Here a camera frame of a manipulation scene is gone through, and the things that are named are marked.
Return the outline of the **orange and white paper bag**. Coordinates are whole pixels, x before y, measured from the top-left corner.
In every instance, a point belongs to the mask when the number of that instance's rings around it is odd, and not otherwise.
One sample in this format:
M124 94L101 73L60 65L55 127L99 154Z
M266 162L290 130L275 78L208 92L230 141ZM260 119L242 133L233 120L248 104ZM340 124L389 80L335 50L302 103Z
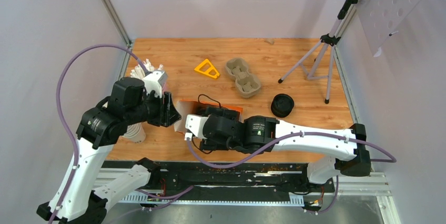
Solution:
M196 100L196 101L180 100L180 101L178 101L176 103L176 109L181 114L181 120L179 120L178 122L174 123L174 130L175 130L175 132L181 133L181 134L183 134L185 136L185 133L187 132L187 129L185 128L187 115L188 114L193 114L193 115L200 116L199 115L199 111L201 109L204 109L204 108L208 107L208 106L225 107L225 108L228 108L228 109L231 109L231 110L237 110L240 113L242 112L242 108L240 108L240 107L231 107L231 106L222 105L221 103L217 102L216 100L213 100L212 102L204 102L204 103L201 102L200 100ZM243 124L243 121L241 119L241 115L240 115L240 122L243 125L243 131L242 131L242 137L241 137L241 140L242 140L242 138L245 136L246 126ZM192 141L191 141L192 145L198 149L199 146L200 146L201 140L202 139L193 138Z

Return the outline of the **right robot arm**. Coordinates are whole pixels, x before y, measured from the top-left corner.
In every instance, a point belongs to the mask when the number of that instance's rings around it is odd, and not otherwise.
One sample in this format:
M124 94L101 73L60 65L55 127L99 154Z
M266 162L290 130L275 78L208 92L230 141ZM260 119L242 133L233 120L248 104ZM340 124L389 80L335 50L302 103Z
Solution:
M308 164L300 177L303 189L314 191L328 179L344 175L365 177L371 171L370 153L363 124L347 129L321 129L288 123L273 117L252 116L238 119L235 110L214 108L205 116L189 114L186 129L201 140L205 150L233 150L259 155L273 151L306 151L323 154Z

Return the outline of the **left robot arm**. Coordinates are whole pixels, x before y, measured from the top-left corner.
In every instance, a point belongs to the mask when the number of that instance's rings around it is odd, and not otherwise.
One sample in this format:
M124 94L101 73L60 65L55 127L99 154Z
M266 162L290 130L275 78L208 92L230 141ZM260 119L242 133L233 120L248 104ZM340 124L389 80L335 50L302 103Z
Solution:
M123 175L94 188L97 175L120 136L138 123L169 127L181 118L171 93L156 93L149 81L124 77L112 93L86 111L77 128L73 164L56 195L38 206L37 214L48 222L101 223L110 209L132 191L161 182L160 165L148 158L137 161Z

